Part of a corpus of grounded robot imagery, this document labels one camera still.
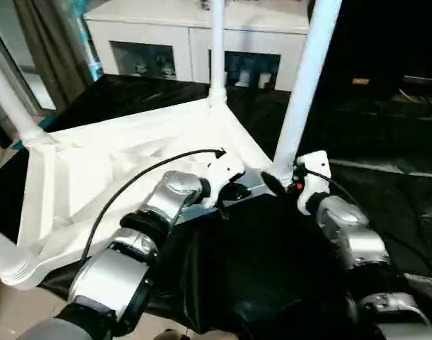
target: white metal frame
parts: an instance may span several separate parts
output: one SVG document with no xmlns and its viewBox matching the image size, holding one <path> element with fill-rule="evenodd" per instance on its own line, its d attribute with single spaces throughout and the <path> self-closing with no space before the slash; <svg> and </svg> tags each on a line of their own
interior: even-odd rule
<svg viewBox="0 0 432 340">
<path fill-rule="evenodd" d="M 341 0 L 317 0 L 275 162 L 227 107 L 224 87 L 224 0 L 212 8 L 212 82 L 208 99 L 44 133 L 34 124 L 3 73 L 0 102 L 29 149 L 18 246 L 0 234 L 0 279 L 19 289 L 79 259 L 93 221 L 107 199 L 140 169 L 190 149 L 223 147 L 243 162 L 241 179 L 261 186 L 258 170 L 274 169 L 284 183 L 293 162 L 334 30 Z M 212 155 L 196 155 L 153 171 L 126 190 L 101 221 L 90 254 L 107 242 L 118 221 L 171 169 L 201 174 Z M 205 213 L 197 207 L 184 214 Z"/>
</svg>

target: black plastic sheet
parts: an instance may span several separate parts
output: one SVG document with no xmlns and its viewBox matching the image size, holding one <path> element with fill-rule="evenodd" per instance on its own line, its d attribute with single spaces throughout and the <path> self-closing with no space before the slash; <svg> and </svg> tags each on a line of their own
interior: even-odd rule
<svg viewBox="0 0 432 340">
<path fill-rule="evenodd" d="M 205 98 L 202 84 L 104 76 L 50 126 L 61 130 Z M 273 157 L 289 93 L 228 89 L 228 105 Z M 351 98 L 319 101 L 300 152 L 325 149 L 333 178 L 368 211 L 410 291 L 432 321 L 432 106 Z M 16 240 L 28 153 L 0 170 L 0 231 Z M 307 330 L 308 339 L 349 336 L 343 282 L 313 221 L 295 200 L 269 195 L 176 228 L 161 255 L 148 311 L 197 332 L 219 328 L 246 339 Z M 174 251 L 174 256 L 167 256 Z M 77 265 L 43 287 L 64 297 Z"/>
</svg>

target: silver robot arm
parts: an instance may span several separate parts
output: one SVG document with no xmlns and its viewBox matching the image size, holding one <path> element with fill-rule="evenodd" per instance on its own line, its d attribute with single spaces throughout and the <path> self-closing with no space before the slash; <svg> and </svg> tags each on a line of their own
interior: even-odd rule
<svg viewBox="0 0 432 340">
<path fill-rule="evenodd" d="M 432 340 L 432 324 L 407 293 L 407 280 L 391 264 L 385 243 L 369 227 L 363 211 L 330 194 L 329 183 L 323 178 L 306 172 L 330 177 L 326 152 L 306 154 L 297 165 L 305 176 L 298 208 L 315 216 L 326 238 L 335 245 L 359 315 L 375 324 L 387 340 Z"/>
<path fill-rule="evenodd" d="M 167 171 L 139 209 L 122 218 L 110 244 L 78 272 L 67 306 L 19 339 L 103 340 L 132 332 L 149 300 L 158 251 L 182 209 L 196 203 L 211 208 L 224 185 L 243 173 L 227 154 L 209 166 L 205 179 Z"/>
</svg>

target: tile floor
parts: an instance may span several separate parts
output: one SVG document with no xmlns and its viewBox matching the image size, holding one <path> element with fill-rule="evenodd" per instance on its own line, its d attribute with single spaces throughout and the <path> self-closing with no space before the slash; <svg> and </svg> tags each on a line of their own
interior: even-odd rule
<svg viewBox="0 0 432 340">
<path fill-rule="evenodd" d="M 17 339 L 34 324 L 58 314 L 63 307 L 64 301 L 46 290 L 36 288 L 19 291 L 0 282 L 0 340 Z M 186 328 L 181 324 L 144 314 L 136 330 L 119 339 L 152 340 L 165 329 L 186 333 Z M 212 331 L 199 336 L 189 330 L 188 336 L 192 340 L 237 340 L 233 334 L 222 331 Z"/>
</svg>

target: glass cabinet door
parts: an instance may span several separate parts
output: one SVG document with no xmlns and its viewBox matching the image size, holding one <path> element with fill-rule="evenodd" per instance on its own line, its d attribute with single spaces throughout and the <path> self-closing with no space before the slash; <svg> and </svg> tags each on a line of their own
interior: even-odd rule
<svg viewBox="0 0 432 340">
<path fill-rule="evenodd" d="M 211 51 L 208 51 L 208 55 L 211 69 Z M 280 55 L 226 51 L 225 83 L 255 89 L 274 89 L 279 63 Z"/>
<path fill-rule="evenodd" d="M 119 74 L 176 80 L 172 46 L 111 41 Z"/>
</svg>

